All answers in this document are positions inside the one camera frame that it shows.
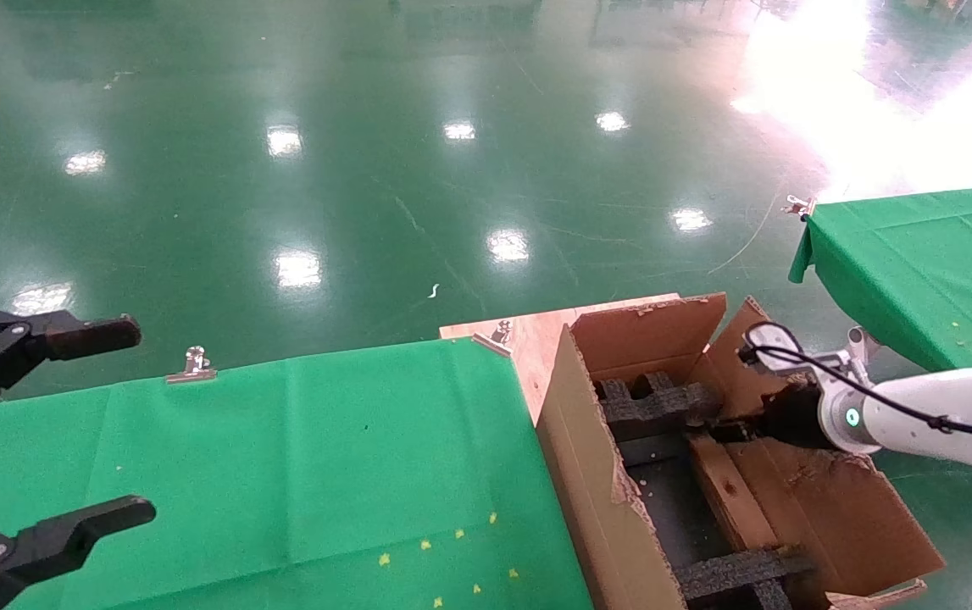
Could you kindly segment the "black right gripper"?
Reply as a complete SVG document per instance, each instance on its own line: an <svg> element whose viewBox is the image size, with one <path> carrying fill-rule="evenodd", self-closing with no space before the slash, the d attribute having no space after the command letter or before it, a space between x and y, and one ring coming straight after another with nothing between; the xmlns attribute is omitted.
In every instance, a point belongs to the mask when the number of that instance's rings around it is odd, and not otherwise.
<svg viewBox="0 0 972 610"><path fill-rule="evenodd" d="M741 443L767 436L796 447L827 447L819 421L822 390L817 385L787 385L762 396L759 422L726 420L711 425L718 443Z"/></svg>

